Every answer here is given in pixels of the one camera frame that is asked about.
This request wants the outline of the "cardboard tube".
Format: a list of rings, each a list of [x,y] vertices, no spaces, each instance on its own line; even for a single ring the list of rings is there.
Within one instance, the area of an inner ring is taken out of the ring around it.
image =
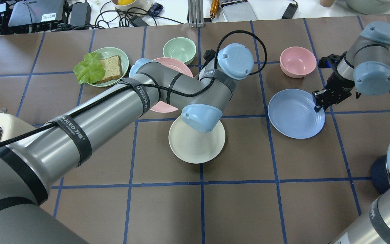
[[[319,0],[319,4],[323,7],[331,7],[335,0]]]

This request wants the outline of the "white bowl with fruit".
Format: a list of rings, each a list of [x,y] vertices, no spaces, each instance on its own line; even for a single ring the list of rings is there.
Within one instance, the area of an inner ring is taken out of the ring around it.
[[[111,0],[114,8],[122,12],[146,13],[153,6],[152,0]]]

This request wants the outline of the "green plate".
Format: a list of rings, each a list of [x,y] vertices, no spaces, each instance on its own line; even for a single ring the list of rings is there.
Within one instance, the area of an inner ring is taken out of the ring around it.
[[[113,79],[113,80],[110,80],[108,82],[104,82],[104,83],[101,83],[101,84],[98,84],[98,83],[88,84],[87,83],[88,85],[91,85],[91,86],[94,86],[94,87],[110,87],[112,85],[117,84],[127,74],[128,70],[129,70],[129,60],[128,60],[127,54],[124,51],[122,51],[121,49],[115,48],[115,47],[104,47],[104,48],[99,48],[99,49],[97,49],[97,50],[95,50],[93,52],[101,53],[102,54],[102,58],[101,59],[112,57],[114,55],[120,56],[120,58],[121,58],[121,68],[122,68],[123,75],[119,79]]]

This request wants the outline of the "black power adapter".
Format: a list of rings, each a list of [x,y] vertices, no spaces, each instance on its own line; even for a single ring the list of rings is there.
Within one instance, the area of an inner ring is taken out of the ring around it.
[[[296,3],[289,3],[281,19],[292,19],[298,9],[298,6],[299,5]]]

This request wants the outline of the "aluminium frame post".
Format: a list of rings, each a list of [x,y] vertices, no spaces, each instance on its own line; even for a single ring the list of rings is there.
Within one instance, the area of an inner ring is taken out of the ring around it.
[[[192,28],[201,28],[204,23],[203,0],[188,0],[188,25]]]

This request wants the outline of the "cream plate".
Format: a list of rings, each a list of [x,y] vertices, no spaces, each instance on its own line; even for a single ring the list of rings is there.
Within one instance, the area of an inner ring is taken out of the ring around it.
[[[199,132],[178,117],[168,134],[169,146],[179,159],[191,164],[209,162],[218,156],[225,145],[226,132],[221,121],[211,132]]]

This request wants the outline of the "kitchen scale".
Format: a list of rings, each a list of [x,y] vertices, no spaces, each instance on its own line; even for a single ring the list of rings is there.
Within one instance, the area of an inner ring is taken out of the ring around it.
[[[258,20],[247,0],[220,0],[221,12],[227,22]]]

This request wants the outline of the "green lettuce leaf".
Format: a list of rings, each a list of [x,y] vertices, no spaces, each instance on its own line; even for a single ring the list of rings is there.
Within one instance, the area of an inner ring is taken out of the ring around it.
[[[83,60],[73,68],[79,84],[95,84],[105,76],[105,70],[100,62],[102,54],[98,52],[87,53]]]

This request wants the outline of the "pink bowl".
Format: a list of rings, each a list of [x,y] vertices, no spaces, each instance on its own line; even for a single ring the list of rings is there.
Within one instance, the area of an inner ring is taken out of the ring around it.
[[[318,62],[315,55],[306,48],[293,46],[280,55],[280,69],[291,78],[303,78],[312,73]]]

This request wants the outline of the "pink plate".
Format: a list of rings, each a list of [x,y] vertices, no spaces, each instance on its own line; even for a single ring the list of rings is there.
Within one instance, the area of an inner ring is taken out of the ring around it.
[[[161,57],[161,58],[156,58],[153,61],[159,62],[160,64],[166,66],[167,68],[171,68],[175,71],[178,71],[179,73],[185,74],[186,76],[192,78],[194,77],[192,72],[188,68],[188,66],[179,60],[168,58],[168,57]],[[179,109],[169,104],[166,104],[163,101],[159,101],[155,106],[150,108],[150,110],[158,113],[171,113],[174,111],[178,111]]]

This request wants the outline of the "bread slice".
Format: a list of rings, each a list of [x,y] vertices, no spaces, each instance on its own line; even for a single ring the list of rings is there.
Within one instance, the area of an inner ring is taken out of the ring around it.
[[[101,59],[100,63],[104,69],[104,77],[97,83],[101,84],[113,79],[119,79],[123,73],[121,68],[121,58],[118,55]]]

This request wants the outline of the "yellow handled screwdriver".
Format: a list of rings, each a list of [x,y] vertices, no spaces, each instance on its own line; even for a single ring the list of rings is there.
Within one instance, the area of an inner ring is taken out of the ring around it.
[[[209,15],[210,18],[214,19],[218,13],[218,8],[220,5],[220,0],[212,0]]]

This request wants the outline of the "blue plate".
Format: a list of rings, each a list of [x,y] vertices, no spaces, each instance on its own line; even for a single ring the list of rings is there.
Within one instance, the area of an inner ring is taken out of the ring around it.
[[[267,111],[278,132],[294,139],[307,139],[317,135],[325,124],[325,113],[316,112],[314,106],[310,93],[285,89],[271,98]]]

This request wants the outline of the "green bowl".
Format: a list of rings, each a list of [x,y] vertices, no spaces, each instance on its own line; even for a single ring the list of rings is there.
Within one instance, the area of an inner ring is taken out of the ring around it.
[[[162,53],[164,57],[173,58],[189,65],[195,58],[197,47],[189,38],[176,37],[166,42]]]

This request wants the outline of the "steel mixing bowl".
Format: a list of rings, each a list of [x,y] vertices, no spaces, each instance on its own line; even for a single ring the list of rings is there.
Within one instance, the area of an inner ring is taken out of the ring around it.
[[[390,11],[390,0],[346,0],[346,5],[366,15],[384,14]]]

